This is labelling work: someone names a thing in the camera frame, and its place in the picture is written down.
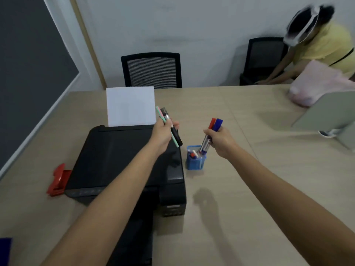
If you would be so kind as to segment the pink bag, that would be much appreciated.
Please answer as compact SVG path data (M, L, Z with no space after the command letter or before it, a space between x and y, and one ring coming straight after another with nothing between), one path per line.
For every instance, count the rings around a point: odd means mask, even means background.
M355 91L355 82L340 70L311 61L291 83L288 98L301 107L311 107L327 93Z

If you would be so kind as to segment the grey folder board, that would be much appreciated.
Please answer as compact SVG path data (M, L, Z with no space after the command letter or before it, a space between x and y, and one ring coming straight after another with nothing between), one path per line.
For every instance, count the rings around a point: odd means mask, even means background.
M324 94L291 125L291 130L334 129L335 139L355 152L355 91Z

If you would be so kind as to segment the person's right forearm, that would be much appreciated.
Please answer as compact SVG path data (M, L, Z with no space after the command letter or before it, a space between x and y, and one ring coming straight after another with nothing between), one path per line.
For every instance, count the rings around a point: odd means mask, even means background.
M355 232L238 145L226 159L310 266L355 266Z

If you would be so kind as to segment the person's left forearm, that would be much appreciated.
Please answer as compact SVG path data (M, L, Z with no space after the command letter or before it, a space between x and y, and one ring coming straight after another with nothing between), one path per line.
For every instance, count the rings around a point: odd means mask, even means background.
M144 146L90 203L40 266L105 266L157 158Z

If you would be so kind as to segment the white paper sheet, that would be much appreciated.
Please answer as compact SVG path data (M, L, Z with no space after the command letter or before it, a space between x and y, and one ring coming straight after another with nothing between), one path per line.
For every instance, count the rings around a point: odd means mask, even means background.
M106 97L109 127L155 124L153 86L107 88Z

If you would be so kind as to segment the black pen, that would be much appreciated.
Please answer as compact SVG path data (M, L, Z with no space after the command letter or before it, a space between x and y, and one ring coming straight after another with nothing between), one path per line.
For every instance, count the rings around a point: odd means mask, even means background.
M165 120L171 119L167 110L164 107L160 108L159 115L164 122L165 122ZM183 142L182 142L182 140L178 134L178 130L176 128L171 129L171 139L174 142L176 147L181 147L183 145Z

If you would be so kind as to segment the black printer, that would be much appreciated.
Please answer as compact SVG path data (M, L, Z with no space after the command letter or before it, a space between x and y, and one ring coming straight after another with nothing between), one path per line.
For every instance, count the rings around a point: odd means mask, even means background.
M187 195L181 149L169 139L159 148L154 125L106 127L90 130L64 193L82 204L103 203L114 221L125 222L107 266L152 266L153 219L183 216Z

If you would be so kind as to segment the person's left hand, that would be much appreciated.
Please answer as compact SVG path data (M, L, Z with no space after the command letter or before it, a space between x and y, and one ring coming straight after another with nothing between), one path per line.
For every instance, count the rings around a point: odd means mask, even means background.
M148 142L148 149L152 151L155 157L160 156L167 149L171 141L171 127L178 129L180 123L178 121L167 120L164 122L162 118L156 121L151 137Z

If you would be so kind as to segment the dark blue object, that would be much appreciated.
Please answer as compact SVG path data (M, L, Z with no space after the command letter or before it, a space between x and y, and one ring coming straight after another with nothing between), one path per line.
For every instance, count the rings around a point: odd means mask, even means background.
M10 261L12 238L0 238L0 266L8 266Z

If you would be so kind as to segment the black mesh office chair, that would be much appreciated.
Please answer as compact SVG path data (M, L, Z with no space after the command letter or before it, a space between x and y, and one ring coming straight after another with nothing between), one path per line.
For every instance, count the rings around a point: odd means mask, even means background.
M179 53L148 52L121 57L125 86L153 86L154 89L182 88Z

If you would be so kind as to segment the person's right hand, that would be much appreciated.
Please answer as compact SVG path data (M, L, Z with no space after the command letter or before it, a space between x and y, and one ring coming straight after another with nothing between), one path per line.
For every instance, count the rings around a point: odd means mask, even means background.
M210 137L212 141L211 146L216 150L219 156L228 161L234 157L239 145L227 128L221 126L218 131L204 129L203 132L205 135Z

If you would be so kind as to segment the blue pen holder cup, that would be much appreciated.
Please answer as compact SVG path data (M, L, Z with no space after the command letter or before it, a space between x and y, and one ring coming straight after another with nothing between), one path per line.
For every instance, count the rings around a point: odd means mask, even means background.
M195 150L200 157L197 160L192 160L192 159L189 159L188 154L187 154L187 158L186 158L186 169L187 170L202 170L203 169L205 160L207 159L207 155L201 156L198 153L200 146L201 145L188 145L187 146L187 150L188 149Z

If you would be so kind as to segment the dark wall board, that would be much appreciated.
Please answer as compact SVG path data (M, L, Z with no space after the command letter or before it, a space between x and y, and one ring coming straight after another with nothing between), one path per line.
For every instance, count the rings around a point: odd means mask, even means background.
M0 175L78 75L45 0L0 0Z

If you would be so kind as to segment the red capped marker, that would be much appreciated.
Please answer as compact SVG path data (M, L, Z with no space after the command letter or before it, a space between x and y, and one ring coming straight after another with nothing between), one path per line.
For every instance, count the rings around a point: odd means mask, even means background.
M208 126L208 129L212 129L213 128L213 126L215 124L215 121L216 121L216 118L212 118L211 119L210 124ZM209 136L205 134L205 137L204 137L204 139L202 141L202 144L201 144L201 146L199 148L199 151L198 151L198 153L201 156L206 154L206 152L207 152L206 149L207 149L208 144L209 144Z

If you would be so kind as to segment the blue capped marker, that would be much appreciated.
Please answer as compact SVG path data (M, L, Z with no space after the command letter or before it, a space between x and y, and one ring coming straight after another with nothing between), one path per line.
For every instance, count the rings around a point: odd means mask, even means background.
M223 123L223 120L217 118L212 130L215 131L215 132L218 132L220 127L221 127L221 125L222 125L222 123ZM207 152L208 152L208 150L210 148L211 142L212 142L212 139L209 137L209 144L208 144L207 149L206 149Z

